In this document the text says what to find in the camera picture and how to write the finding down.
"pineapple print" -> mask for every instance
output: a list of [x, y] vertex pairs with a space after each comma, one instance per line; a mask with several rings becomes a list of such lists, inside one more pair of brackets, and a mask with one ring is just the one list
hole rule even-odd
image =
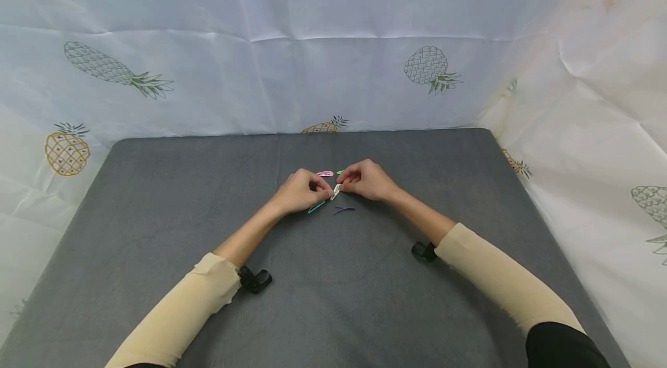
[[455, 89], [461, 75], [447, 73], [447, 58], [439, 48], [426, 46], [410, 56], [403, 71], [408, 78], [417, 84], [431, 85], [430, 95], [444, 95], [449, 89]]
[[161, 75], [149, 76], [148, 71], [134, 74], [122, 62], [78, 42], [65, 43], [65, 56], [71, 64], [84, 73], [106, 82], [132, 86], [144, 97], [152, 97], [154, 100], [158, 96], [166, 98], [165, 92], [174, 90], [167, 86], [174, 83], [173, 80], [160, 80]]
[[527, 179], [530, 179], [533, 174], [530, 172], [530, 169], [528, 168], [528, 165], [524, 163], [523, 161], [516, 161], [512, 156], [510, 156], [510, 153], [508, 153], [508, 150], [503, 149], [502, 152], [505, 154], [505, 158], [507, 161], [510, 163], [510, 166], [512, 166], [512, 170], [516, 174], [521, 174], [523, 176], [526, 176]]
[[69, 123], [56, 125], [57, 132], [46, 138], [44, 153], [53, 171], [59, 175], [69, 176], [79, 174], [90, 157], [88, 144], [83, 136], [88, 133], [83, 123], [71, 126]]
[[346, 127], [347, 120], [340, 116], [334, 116], [330, 122], [322, 122], [306, 128], [301, 133], [331, 133], [338, 132], [341, 127]]
[[[631, 190], [632, 198], [637, 205], [667, 229], [667, 187], [659, 186], [638, 186]], [[667, 255], [667, 235], [648, 240], [651, 244], [662, 244], [662, 246], [653, 251], [654, 254]], [[662, 262], [667, 266], [667, 259]]]

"black binder clip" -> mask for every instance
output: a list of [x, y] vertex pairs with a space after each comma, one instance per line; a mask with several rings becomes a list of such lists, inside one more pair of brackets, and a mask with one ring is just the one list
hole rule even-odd
[[435, 261], [435, 258], [438, 258], [438, 255], [435, 254], [435, 245], [430, 242], [426, 246], [421, 242], [417, 242], [417, 244], [412, 246], [412, 253], [426, 263], [432, 263]]
[[241, 277], [241, 287], [253, 294], [261, 292], [273, 281], [268, 271], [262, 270], [255, 275], [248, 267], [239, 268], [239, 277]]

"beige sleeve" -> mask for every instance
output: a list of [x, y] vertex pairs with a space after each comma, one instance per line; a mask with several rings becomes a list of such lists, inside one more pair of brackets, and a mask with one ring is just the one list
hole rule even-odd
[[524, 334], [545, 321], [584, 332], [570, 307], [552, 289], [465, 225], [458, 223], [449, 231], [435, 254], [508, 312]]
[[209, 316], [241, 286], [234, 264], [206, 254], [129, 334], [105, 368], [136, 363], [174, 367]]

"hand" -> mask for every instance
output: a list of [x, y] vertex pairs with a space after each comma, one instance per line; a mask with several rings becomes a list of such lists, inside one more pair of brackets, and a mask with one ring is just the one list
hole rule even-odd
[[401, 189], [382, 167], [370, 159], [348, 166], [336, 179], [341, 192], [357, 193], [370, 200], [388, 201]]
[[[310, 185], [315, 185], [315, 192]], [[298, 169], [280, 186], [269, 203], [276, 205], [282, 214], [306, 210], [313, 204], [334, 195], [329, 183], [314, 172]]]

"gray tablecloth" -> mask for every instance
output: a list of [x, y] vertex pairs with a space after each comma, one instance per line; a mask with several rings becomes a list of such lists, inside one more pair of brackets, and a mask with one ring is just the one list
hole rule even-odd
[[[366, 157], [552, 286], [610, 363], [628, 367], [496, 141], [478, 128], [121, 141], [0, 366], [104, 366], [291, 172], [337, 171]], [[335, 205], [356, 210], [334, 216]], [[238, 293], [179, 367], [525, 366], [524, 339], [508, 317], [445, 264], [414, 259], [416, 241], [426, 239], [394, 211], [351, 194], [289, 216], [248, 263], [270, 271], [273, 284]]]

